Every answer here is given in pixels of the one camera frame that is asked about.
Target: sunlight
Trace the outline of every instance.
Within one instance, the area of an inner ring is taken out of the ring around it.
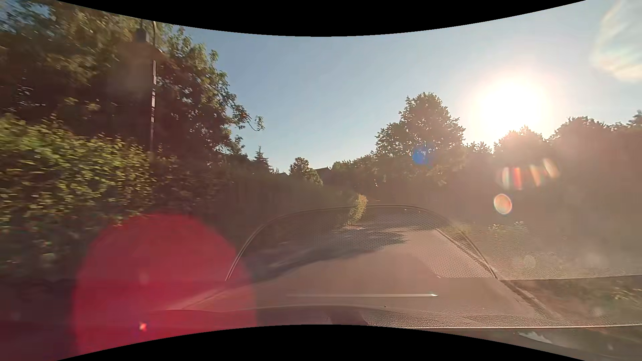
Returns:
[[[523,125],[537,126],[544,116],[546,99],[540,87],[523,79],[504,80],[482,91],[478,112],[485,127],[505,134]]]

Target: lamp post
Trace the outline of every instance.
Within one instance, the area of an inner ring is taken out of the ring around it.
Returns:
[[[158,48],[156,48],[156,22],[152,21],[153,25],[153,36],[152,36],[152,47],[153,53],[156,53],[157,51],[160,52]],[[136,33],[134,35],[134,41],[138,42],[140,44],[149,44],[150,41],[150,36],[147,34],[147,31],[143,28],[143,20],[141,19],[140,26],[138,29],[136,29]],[[154,156],[154,114],[156,110],[156,59],[152,57],[152,109],[151,109],[151,114],[150,114],[150,156],[153,158]]]
[[[149,76],[151,73],[151,109],[150,109],[150,157],[154,156],[154,124],[156,109],[156,64],[163,57],[162,51],[156,47],[156,22],[152,21],[153,36],[150,43],[149,33],[143,28],[141,19],[138,29],[134,33],[134,41],[121,45],[120,52],[125,56],[128,73],[125,75],[124,89],[130,96],[143,100],[149,94],[150,83]]]

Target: sky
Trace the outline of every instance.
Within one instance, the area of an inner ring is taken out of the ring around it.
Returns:
[[[545,137],[570,116],[625,123],[642,109],[642,0],[585,0],[478,24],[362,37],[278,37],[188,28],[219,54],[230,89],[266,129],[238,132],[282,172],[355,159],[433,92],[492,144],[528,125]]]

